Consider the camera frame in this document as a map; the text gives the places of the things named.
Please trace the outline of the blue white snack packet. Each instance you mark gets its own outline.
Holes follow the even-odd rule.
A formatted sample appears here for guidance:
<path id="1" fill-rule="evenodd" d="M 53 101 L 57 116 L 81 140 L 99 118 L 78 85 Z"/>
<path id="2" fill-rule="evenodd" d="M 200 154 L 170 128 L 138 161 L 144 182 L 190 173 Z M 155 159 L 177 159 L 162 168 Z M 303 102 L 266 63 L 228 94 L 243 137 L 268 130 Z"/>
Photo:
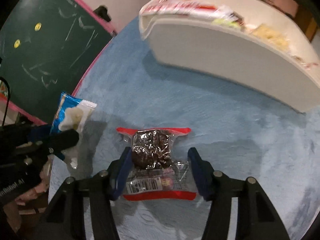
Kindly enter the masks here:
<path id="1" fill-rule="evenodd" d="M 50 133 L 57 134 L 70 129 L 77 131 L 79 134 L 82 133 L 87 119 L 96 107 L 96 103 L 75 98 L 65 92 L 61 93 Z"/>

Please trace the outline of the clear red dark snack packet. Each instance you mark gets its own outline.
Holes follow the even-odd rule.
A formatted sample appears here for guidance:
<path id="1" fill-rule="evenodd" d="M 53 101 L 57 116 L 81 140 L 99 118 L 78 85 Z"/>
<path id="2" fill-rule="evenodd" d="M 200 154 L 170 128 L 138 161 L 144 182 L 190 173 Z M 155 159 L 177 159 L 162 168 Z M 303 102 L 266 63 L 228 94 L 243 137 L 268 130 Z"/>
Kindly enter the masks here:
<path id="1" fill-rule="evenodd" d="M 178 137 L 188 135 L 191 128 L 131 129 L 116 131 L 131 142 L 131 171 L 123 197 L 132 202 L 156 199 L 194 200 L 197 189 L 186 160 L 173 156 Z"/>

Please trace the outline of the clear bag puffed corn snacks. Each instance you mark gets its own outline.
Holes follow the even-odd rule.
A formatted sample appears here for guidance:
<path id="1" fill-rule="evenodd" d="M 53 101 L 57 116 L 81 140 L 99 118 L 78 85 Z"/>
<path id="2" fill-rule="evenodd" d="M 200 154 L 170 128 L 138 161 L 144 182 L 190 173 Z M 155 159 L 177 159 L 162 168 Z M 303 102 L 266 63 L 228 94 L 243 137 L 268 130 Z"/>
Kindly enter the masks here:
<path id="1" fill-rule="evenodd" d="M 290 42 L 287 36 L 266 24 L 259 25 L 252 30 L 251 34 L 281 51 L 286 53 L 290 51 Z"/>

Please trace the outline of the red cookies milk flavour bag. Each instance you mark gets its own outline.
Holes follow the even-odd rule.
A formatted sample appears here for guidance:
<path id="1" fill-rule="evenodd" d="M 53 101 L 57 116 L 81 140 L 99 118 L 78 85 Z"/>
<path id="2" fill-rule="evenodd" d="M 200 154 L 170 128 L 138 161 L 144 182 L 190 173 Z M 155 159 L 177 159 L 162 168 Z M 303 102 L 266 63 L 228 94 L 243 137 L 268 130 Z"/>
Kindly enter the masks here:
<path id="1" fill-rule="evenodd" d="M 152 0 L 140 10 L 140 16 L 184 15 L 206 20 L 238 18 L 235 12 L 224 5 L 215 6 L 205 0 Z"/>

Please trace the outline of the blue plush table cover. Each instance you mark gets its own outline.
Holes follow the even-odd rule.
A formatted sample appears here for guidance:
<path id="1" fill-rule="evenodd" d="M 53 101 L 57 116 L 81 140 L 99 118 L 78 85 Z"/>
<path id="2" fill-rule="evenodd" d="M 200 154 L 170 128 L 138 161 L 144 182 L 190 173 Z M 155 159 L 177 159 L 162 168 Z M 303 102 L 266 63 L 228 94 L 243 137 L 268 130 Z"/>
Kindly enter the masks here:
<path id="1" fill-rule="evenodd" d="M 84 78 L 78 98 L 97 104 L 83 131 L 78 168 L 54 159 L 49 196 L 68 176 L 83 179 L 119 158 L 117 127 L 189 127 L 173 154 L 195 147 L 213 168 L 236 179 L 257 178 L 291 239 L 319 211 L 319 109 L 305 114 L 251 89 L 209 75 L 162 66 L 132 20 Z"/>

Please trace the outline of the white plastic storage bin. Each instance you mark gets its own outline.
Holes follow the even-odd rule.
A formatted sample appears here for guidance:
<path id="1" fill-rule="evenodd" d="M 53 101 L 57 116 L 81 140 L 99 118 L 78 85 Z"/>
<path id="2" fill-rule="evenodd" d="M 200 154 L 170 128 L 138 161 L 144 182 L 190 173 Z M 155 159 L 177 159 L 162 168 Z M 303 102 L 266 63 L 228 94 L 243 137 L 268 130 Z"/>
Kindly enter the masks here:
<path id="1" fill-rule="evenodd" d="M 259 0 L 205 1 L 231 8 L 241 29 L 212 24 L 215 19 L 139 14 L 140 35 L 158 62 L 242 84 L 298 112 L 319 105 L 319 57 L 293 20 Z M 290 51 L 253 36 L 261 24 L 286 35 Z"/>

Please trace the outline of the green yellow snack packet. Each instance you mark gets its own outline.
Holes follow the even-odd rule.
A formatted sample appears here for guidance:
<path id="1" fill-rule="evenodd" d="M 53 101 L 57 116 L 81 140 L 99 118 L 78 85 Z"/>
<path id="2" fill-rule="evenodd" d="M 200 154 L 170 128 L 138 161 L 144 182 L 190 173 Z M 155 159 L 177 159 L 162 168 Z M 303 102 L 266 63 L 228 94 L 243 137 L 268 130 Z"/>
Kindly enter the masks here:
<path id="1" fill-rule="evenodd" d="M 221 25 L 233 29 L 241 29 L 241 24 L 235 21 L 226 20 L 223 18 L 216 18 L 213 20 L 212 24 Z"/>

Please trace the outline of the green chalkboard pink frame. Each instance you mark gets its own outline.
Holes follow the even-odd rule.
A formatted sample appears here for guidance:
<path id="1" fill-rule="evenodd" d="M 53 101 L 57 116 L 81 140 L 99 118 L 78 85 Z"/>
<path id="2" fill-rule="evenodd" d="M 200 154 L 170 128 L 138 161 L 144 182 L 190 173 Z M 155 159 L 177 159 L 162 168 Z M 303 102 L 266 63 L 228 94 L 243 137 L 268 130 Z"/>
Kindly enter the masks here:
<path id="1" fill-rule="evenodd" d="M 19 0 L 1 28 L 1 76 L 9 106 L 50 123 L 62 92 L 75 94 L 116 35 L 82 0 Z"/>

